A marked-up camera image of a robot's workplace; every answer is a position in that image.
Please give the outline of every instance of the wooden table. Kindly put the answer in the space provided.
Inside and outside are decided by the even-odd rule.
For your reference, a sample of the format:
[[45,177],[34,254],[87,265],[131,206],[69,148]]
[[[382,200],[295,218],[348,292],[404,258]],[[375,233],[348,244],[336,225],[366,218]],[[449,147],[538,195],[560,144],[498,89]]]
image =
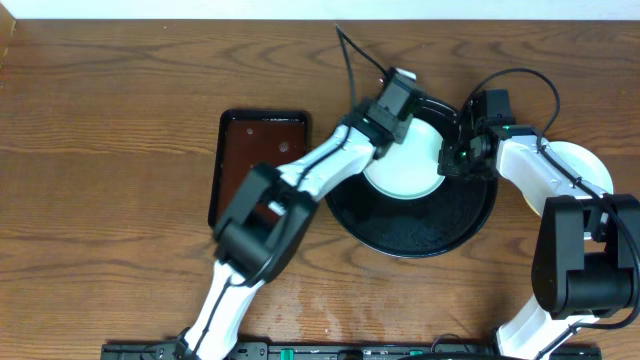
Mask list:
[[[640,25],[616,22],[346,22],[383,64],[461,104],[507,67],[541,70],[563,110],[551,139],[579,143],[640,197]],[[354,55],[359,96],[379,74]],[[0,357],[98,359],[109,340],[174,336],[211,280],[206,215],[218,119],[229,108],[304,109],[313,144],[349,110],[332,22],[19,21],[0,76]],[[553,98],[517,75],[521,123]],[[241,333],[274,341],[482,339],[531,294],[540,219],[506,182],[461,248],[403,260],[360,245],[325,204]],[[639,325],[585,330],[607,359],[637,358]]]

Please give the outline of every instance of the black bowl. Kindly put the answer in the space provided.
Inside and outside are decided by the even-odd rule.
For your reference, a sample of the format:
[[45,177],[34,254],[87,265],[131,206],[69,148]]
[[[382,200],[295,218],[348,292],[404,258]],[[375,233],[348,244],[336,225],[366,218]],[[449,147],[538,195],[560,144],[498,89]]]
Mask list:
[[[425,99],[415,114],[443,137],[457,136],[457,114]],[[431,194],[398,200],[378,192],[363,174],[343,181],[326,197],[333,215],[365,245],[400,257],[436,256],[469,240],[485,224],[498,191],[497,179],[447,177]]]

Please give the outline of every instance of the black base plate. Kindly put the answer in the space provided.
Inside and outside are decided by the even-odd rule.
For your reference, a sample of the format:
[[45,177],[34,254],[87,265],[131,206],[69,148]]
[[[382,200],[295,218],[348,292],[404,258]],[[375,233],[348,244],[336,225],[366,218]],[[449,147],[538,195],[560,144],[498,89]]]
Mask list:
[[[465,344],[470,352],[495,356],[492,346]],[[186,360],[175,354],[175,342],[158,345],[103,345],[100,360]],[[460,343],[438,344],[440,353],[466,353]],[[425,345],[267,345],[260,342],[238,343],[225,360],[399,360],[407,356],[430,354]],[[456,360],[455,355],[448,359]],[[551,354],[552,360],[602,360],[599,348],[562,347]]]
[[[426,99],[415,118],[445,139],[458,137],[457,113],[437,99]],[[425,197],[398,200],[383,195],[359,174],[335,187],[326,200],[340,224],[365,245],[415,258],[451,251],[475,235],[487,221],[497,191],[497,179],[447,177]]]

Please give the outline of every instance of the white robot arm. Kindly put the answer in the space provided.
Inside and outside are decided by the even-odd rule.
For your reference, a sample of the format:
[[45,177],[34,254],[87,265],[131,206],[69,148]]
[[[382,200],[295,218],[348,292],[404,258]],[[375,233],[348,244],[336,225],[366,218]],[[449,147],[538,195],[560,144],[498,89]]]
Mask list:
[[[502,355],[546,359],[577,331],[576,324],[588,326],[635,303],[638,279],[629,244],[592,196],[629,218],[637,219],[640,206],[629,195],[608,195],[581,179],[536,129],[515,125],[506,90],[484,91],[468,113],[471,125],[457,141],[443,144],[438,170],[502,176],[542,214],[532,266],[534,296],[497,330],[496,342]],[[606,242],[605,252],[585,256],[585,240]]]
[[[423,95],[414,74],[393,71],[380,97],[366,99],[322,145],[278,169],[252,169],[214,229],[218,260],[205,304],[183,338],[186,358],[220,360],[229,353],[253,297],[287,265],[317,202],[384,156],[392,143],[403,142]],[[266,224],[254,211],[258,203],[280,220]]]

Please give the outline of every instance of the cable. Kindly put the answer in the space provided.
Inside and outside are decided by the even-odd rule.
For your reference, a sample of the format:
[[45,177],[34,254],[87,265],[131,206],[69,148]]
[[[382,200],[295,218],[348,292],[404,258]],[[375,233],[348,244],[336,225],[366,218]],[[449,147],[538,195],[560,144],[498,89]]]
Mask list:
[[[382,67],[382,65],[380,65],[377,61],[373,60],[373,58],[369,56],[369,54],[367,54],[362,49],[360,49],[358,45],[356,45],[353,41],[351,41],[351,39],[349,39],[349,37],[342,31],[342,29],[340,29],[340,26],[338,26],[337,24],[336,24],[336,31],[338,32],[338,36],[340,37],[340,42],[342,42],[342,39],[344,39],[346,42],[349,43],[349,45],[351,45],[351,47],[353,47],[360,55],[362,55],[362,57],[369,60],[370,63],[375,65],[378,68],[378,70],[380,70],[382,75],[384,75],[385,79],[389,78],[389,73],[387,72],[387,70],[385,70]],[[344,45],[342,46],[342,51],[343,52],[346,51]]]
[[433,342],[433,344],[431,344],[431,352],[432,353],[436,352],[436,347],[439,345],[440,340],[442,340],[446,336],[455,337],[460,342],[460,345],[464,346],[464,349],[467,350],[468,353],[471,352],[471,351],[469,351],[469,348],[467,347],[467,345],[464,342],[462,342],[462,338],[460,336],[458,336],[456,334],[452,334],[452,333],[446,333],[446,334],[442,334],[442,335],[438,336],[436,338],[436,340]]
[[[547,122],[547,124],[545,125],[543,130],[540,133],[538,133],[538,136],[536,138],[536,148],[542,154],[542,156],[551,165],[553,165],[562,175],[564,175],[567,179],[569,179],[569,181],[571,181],[574,186],[577,186],[580,190],[584,191],[586,194],[591,196],[593,198],[593,200],[604,210],[604,212],[606,212],[609,215],[611,220],[613,220],[613,222],[616,224],[616,227],[618,228],[618,230],[622,232],[622,235],[624,236],[624,239],[627,242],[627,245],[629,245],[629,248],[631,249],[631,256],[633,257],[633,268],[634,268],[634,271],[635,271],[635,274],[636,274],[636,278],[640,279],[640,250],[638,249],[638,246],[637,246],[636,242],[634,241],[633,236],[631,235],[631,232],[629,231],[629,229],[627,228],[625,223],[622,221],[622,219],[620,219],[618,214],[616,214],[616,212],[613,210],[611,205],[609,205],[609,203],[606,200],[600,198],[600,196],[598,194],[596,194],[593,190],[591,190],[585,184],[583,184],[581,177],[575,178],[571,173],[569,173],[569,171],[567,171],[567,169],[563,168],[560,164],[558,164],[558,162],[555,161],[551,157],[551,155],[549,155],[546,152],[546,145],[545,146],[542,145],[542,139],[544,137],[544,134],[547,132],[547,130],[549,130],[551,125],[553,125],[554,121],[558,117],[558,114],[560,113],[560,95],[558,94],[558,90],[556,89],[555,85],[553,84],[553,82],[551,82],[551,80],[549,80],[549,78],[547,78],[546,76],[544,76],[542,73],[540,73],[538,71],[527,69],[527,68],[512,68],[512,69],[506,69],[506,70],[499,71],[499,72],[487,77],[483,81],[481,81],[480,84],[478,84],[478,86],[476,86],[476,88],[473,89],[473,91],[471,92],[471,94],[469,95],[469,97],[467,98],[467,100],[465,101],[465,103],[463,105],[462,111],[460,112],[460,114],[461,114],[460,117],[463,117],[463,115],[465,115],[465,113],[467,112],[467,110],[469,108],[469,104],[470,104],[471,100],[473,99],[473,96],[484,85],[486,85],[489,81],[493,80],[494,78],[496,78],[498,76],[509,74],[509,73],[515,73],[515,72],[529,73],[529,74],[537,76],[538,78],[543,80],[549,86],[551,91],[553,92],[553,96],[554,96],[555,102],[556,102],[555,110],[554,110],[553,114],[551,115],[551,118],[549,119],[549,122]],[[636,318],[638,317],[639,314],[640,314],[640,294],[638,296],[636,296],[636,301],[633,304],[633,310],[631,311],[631,313],[624,320],[622,320],[620,322],[617,322],[617,323],[613,323],[613,324],[588,324],[588,323],[577,322],[575,324],[569,325],[567,330],[565,330],[551,344],[549,344],[546,348],[544,348],[542,351],[540,351],[540,353],[538,353],[538,356],[536,357],[536,360],[542,359],[547,353],[549,353],[550,351],[553,351],[553,349],[555,349],[560,344],[562,344],[572,334],[577,333],[578,329],[580,329],[580,328],[598,329],[598,330],[616,330],[616,329],[621,329],[621,328],[633,323],[633,321],[636,320]]]
[[220,291],[220,295],[216,299],[215,304],[213,304],[213,308],[211,309],[211,314],[209,314],[209,319],[207,319],[207,324],[204,326],[204,328],[202,328],[202,334],[200,335],[200,338],[196,343],[196,347],[193,348],[192,355],[194,359],[198,354],[198,350],[200,349],[200,345],[202,345],[202,341],[204,340],[204,337],[209,332],[209,327],[211,326],[211,321],[213,320],[213,315],[216,313],[216,309],[218,308],[218,305],[220,305],[220,302],[222,301],[224,294],[227,292],[227,289],[230,288],[231,286],[233,285],[231,284],[231,277],[229,277],[229,279],[227,279],[227,282],[225,282],[224,285],[222,286],[222,291]]
[[[374,65],[378,66],[381,68],[381,66],[375,62],[375,60],[371,59],[368,55],[366,55],[366,53],[362,52],[362,50],[360,50],[360,48],[358,48],[352,41],[351,39],[349,39],[347,37],[347,35],[345,35],[344,32],[342,32],[342,30],[340,30],[340,27],[338,25],[336,25],[336,33],[338,34],[338,38],[340,39],[340,47],[342,48],[342,55],[344,56],[344,62],[347,66],[347,75],[349,77],[349,87],[350,87],[350,92],[351,92],[351,110],[356,108],[356,102],[357,102],[357,97],[356,97],[356,85],[355,85],[355,77],[353,76],[353,69],[351,68],[351,61],[349,60],[349,53],[347,52],[347,46],[344,44],[345,40],[351,44],[351,46],[353,46],[354,49],[356,49],[356,51],[358,51],[362,56],[364,56],[365,58],[367,58],[369,61],[371,61]],[[304,180],[304,178],[307,176],[307,174],[309,174],[309,172],[319,163],[323,162],[324,160],[326,160],[328,157],[330,157],[331,155],[335,154],[338,150],[340,150],[344,144],[347,143],[347,139],[349,138],[349,135],[351,134],[351,124],[347,124],[347,133],[345,134],[344,138],[342,139],[342,141],[340,141],[340,144],[338,144],[336,147],[334,147],[333,149],[331,149],[331,151],[329,151],[328,153],[324,154],[323,156],[319,157],[318,159],[316,159],[314,162],[312,162],[311,164],[307,165],[304,170],[302,170],[302,173],[300,173],[300,177],[298,177],[298,181],[296,181],[296,186],[294,187],[294,189],[297,191],[300,188],[300,185],[302,184],[302,181]],[[284,221],[282,223],[282,230],[280,231],[280,239],[282,239],[282,237],[284,237],[284,233],[289,225],[289,213],[286,213],[284,218]]]

